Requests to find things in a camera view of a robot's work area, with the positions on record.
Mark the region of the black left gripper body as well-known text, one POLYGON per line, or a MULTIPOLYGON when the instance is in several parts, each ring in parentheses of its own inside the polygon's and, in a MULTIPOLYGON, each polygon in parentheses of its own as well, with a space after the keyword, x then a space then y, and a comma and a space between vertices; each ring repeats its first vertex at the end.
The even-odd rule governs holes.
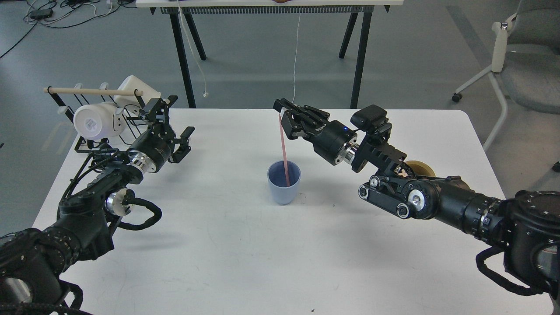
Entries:
POLYGON ((144 173, 157 173, 172 154, 174 138, 170 131, 145 131, 127 149, 127 155, 130 161, 140 161, 144 173))

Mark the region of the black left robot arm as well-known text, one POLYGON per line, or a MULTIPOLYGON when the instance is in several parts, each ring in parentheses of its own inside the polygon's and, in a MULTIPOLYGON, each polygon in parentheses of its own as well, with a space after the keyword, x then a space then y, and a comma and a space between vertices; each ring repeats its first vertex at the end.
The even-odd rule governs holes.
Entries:
POLYGON ((96 260, 114 249, 118 228, 141 231, 162 217, 154 203, 135 196, 128 184, 166 162, 180 163, 190 152, 194 127, 176 137, 169 109, 177 96, 153 98, 136 120, 146 123, 126 151, 106 141, 70 180, 58 205, 57 220, 44 231, 28 228, 1 238, 1 313, 3 315, 82 314, 83 291, 60 275, 78 261, 96 260))

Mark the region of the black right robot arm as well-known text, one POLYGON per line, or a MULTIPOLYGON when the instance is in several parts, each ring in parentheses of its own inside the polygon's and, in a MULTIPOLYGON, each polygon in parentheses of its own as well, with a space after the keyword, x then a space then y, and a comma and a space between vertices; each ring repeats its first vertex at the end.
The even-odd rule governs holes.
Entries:
POLYGON ((496 199, 470 189, 459 176, 420 175, 406 154, 388 143, 392 124, 386 110, 370 105, 351 117, 357 133, 330 114, 286 98, 273 108, 290 140, 302 137, 332 165, 344 161, 356 173, 367 163, 377 171, 359 187, 362 200, 400 219, 436 219, 490 247, 476 256, 478 270, 521 296, 547 293, 559 301, 560 207, 558 191, 519 191, 496 199))

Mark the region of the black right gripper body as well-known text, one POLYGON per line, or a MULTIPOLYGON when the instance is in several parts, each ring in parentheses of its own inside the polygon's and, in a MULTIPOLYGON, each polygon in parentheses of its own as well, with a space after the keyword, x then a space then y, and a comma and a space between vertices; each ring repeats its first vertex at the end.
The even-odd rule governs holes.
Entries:
POLYGON ((306 140, 312 143, 314 152, 332 165, 339 164, 346 147, 357 141, 357 133, 338 120, 325 124, 306 123, 305 131, 306 140))

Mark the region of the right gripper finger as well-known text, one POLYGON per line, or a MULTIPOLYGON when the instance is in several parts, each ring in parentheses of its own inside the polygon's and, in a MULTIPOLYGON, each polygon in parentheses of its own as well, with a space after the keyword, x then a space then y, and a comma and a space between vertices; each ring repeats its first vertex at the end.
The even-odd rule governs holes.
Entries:
POLYGON ((315 137, 316 115, 310 110, 282 110, 282 127, 289 140, 302 137, 312 141, 315 137))
POLYGON ((295 105, 286 98, 275 100, 273 109, 280 113, 284 130, 321 130, 329 123, 329 113, 312 106, 295 105))

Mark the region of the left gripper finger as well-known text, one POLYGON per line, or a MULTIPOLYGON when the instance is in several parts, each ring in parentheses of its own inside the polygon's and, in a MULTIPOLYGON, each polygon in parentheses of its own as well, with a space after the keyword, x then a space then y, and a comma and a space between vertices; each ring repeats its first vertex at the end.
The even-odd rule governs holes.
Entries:
POLYGON ((180 163, 184 159, 184 157, 186 157, 186 155, 191 151, 189 138, 194 131, 195 127, 186 127, 179 138, 172 139, 171 144, 178 144, 179 147, 175 152, 172 152, 170 157, 168 158, 168 161, 170 163, 180 163))
POLYGON ((170 125, 169 109, 178 100, 178 96, 152 98, 143 109, 139 118, 146 122, 147 133, 152 133, 163 140, 173 140, 175 132, 170 125))

